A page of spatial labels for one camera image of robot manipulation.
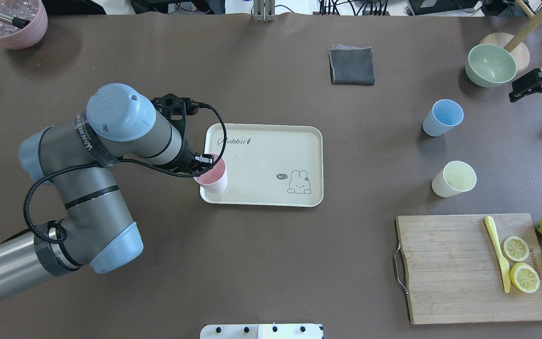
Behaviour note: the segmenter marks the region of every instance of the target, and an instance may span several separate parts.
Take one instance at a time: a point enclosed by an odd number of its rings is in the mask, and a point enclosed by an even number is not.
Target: cartoon bunny
[[[311,183],[308,180],[307,171],[297,171],[296,169],[290,174],[290,184],[288,193],[310,194]]]

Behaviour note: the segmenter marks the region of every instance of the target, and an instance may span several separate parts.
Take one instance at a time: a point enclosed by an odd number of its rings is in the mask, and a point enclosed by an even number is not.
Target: pink cup
[[[219,157],[218,154],[211,153],[215,160]],[[200,184],[209,193],[221,193],[227,187],[227,166],[225,160],[221,160],[210,171],[202,174],[199,177],[194,177],[194,180]]]
[[[41,0],[30,0],[30,2],[39,3],[39,9],[37,10],[35,17],[32,18],[31,23],[25,28],[8,36],[0,37],[0,47],[7,49],[27,48],[39,42],[45,35],[48,21],[43,2],[41,2]]]

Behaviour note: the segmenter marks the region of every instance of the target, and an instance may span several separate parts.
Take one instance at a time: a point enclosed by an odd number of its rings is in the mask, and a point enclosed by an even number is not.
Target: white floor
[[[131,4],[129,0],[94,0],[98,4],[100,4],[108,13],[111,14],[135,14],[135,11],[133,10],[133,7],[131,7]],[[405,12],[405,7],[407,6],[407,0],[387,0],[388,6],[387,10],[390,13],[391,16],[406,16],[407,13]],[[338,0],[337,3],[342,4],[338,5],[338,10],[340,11],[340,15],[353,15],[352,8],[348,3],[344,3],[344,0]],[[353,5],[355,6],[355,10],[359,10],[359,7],[361,5],[359,4],[360,1],[353,0]],[[540,0],[531,0],[531,4],[536,3],[538,5],[540,3]],[[284,5],[286,7],[289,7],[296,13],[301,14],[312,14],[314,11],[319,11],[319,0],[275,0],[275,5]],[[476,4],[475,9],[480,9],[480,6],[482,5],[482,2],[478,2]],[[182,8],[185,9],[193,9],[191,6],[191,3],[185,2],[182,5]],[[252,1],[251,0],[225,0],[225,11],[226,13],[250,13],[252,9]],[[289,12],[288,9],[284,7],[276,7],[275,13],[281,14]],[[179,10],[175,14],[194,14],[193,12],[189,11],[183,11]],[[482,11],[474,11],[474,13],[467,13],[462,10],[458,11],[448,11],[448,12],[442,12],[442,13],[433,13],[428,14],[428,16],[484,16]]]

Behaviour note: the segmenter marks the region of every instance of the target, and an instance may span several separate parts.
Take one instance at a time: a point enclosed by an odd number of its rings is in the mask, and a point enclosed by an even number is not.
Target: blue joint cap
[[[39,162],[39,145],[41,144],[41,138],[50,127],[46,127],[39,133],[28,137],[20,145],[18,150],[18,159],[20,159],[20,165],[24,172],[27,172],[33,181],[37,181],[45,176],[41,163]],[[51,185],[51,181],[46,181],[44,185]]]
[[[114,238],[89,264],[96,273],[106,273],[137,258],[143,251],[142,236],[133,222]]]
[[[107,84],[97,90],[87,103],[86,115],[98,135],[119,142],[143,137],[156,122],[152,103],[126,84]]]

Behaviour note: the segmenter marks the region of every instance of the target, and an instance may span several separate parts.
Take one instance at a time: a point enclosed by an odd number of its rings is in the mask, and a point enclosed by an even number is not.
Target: brown tabletop
[[[85,267],[1,301],[0,338],[197,338],[205,324],[271,322],[322,323],[326,338],[341,339],[542,337],[542,322],[410,324],[391,261],[398,215],[542,216],[542,94],[511,104],[509,84],[479,88],[463,68],[482,37],[526,22],[50,17],[38,45],[0,48],[0,242],[25,228],[32,181],[17,160],[21,142],[71,120],[113,82],[210,103],[226,122],[317,127],[325,198],[314,208],[208,204],[191,179],[114,168],[143,253],[110,273]],[[374,48],[374,86],[331,84],[335,43]],[[542,26],[525,43],[529,69],[542,67]],[[464,121],[428,137],[422,121],[442,98],[460,103]],[[213,123],[205,110],[190,120],[196,150]],[[471,164],[478,184],[439,198],[430,181],[452,160]],[[64,217],[53,187],[37,192],[32,215]]]

